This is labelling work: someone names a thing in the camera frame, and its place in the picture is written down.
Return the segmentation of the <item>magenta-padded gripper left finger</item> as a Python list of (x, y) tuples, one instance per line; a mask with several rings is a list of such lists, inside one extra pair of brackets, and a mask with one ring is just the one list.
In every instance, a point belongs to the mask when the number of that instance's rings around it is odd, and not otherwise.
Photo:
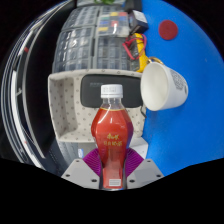
[(101, 187), (101, 160), (98, 149), (93, 149), (83, 159), (75, 159), (62, 178), (89, 189)]

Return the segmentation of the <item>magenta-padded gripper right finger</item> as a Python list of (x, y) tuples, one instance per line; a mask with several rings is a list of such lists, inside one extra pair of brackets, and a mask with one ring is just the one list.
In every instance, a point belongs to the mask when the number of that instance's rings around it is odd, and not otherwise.
[(164, 177), (152, 159), (143, 159), (134, 149), (129, 149), (124, 166), (125, 186), (135, 189)]

